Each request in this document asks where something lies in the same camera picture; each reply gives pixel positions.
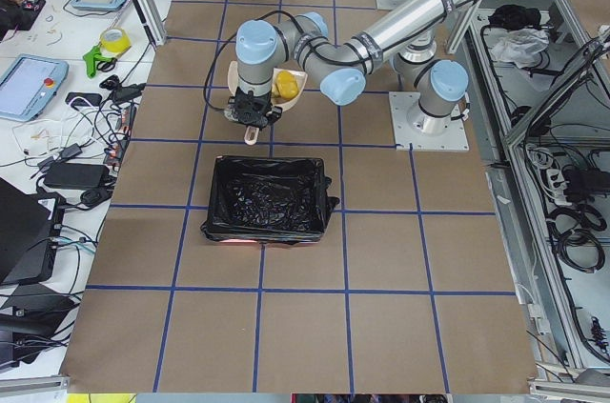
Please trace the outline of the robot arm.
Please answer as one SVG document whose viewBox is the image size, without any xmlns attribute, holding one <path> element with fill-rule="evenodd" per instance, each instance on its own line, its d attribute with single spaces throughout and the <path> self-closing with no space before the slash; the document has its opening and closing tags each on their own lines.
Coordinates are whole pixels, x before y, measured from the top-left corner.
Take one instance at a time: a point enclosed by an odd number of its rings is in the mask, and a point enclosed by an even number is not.
<svg viewBox="0 0 610 403">
<path fill-rule="evenodd" d="M 325 20 L 316 12 L 288 14 L 277 25 L 248 20 L 236 33 L 237 85 L 223 114 L 257 129 L 276 122 L 282 110 L 272 102 L 273 74 L 289 59 L 334 104 L 348 105 L 363 93 L 368 75 L 466 1 L 407 0 L 340 46 L 329 42 Z"/>
</svg>

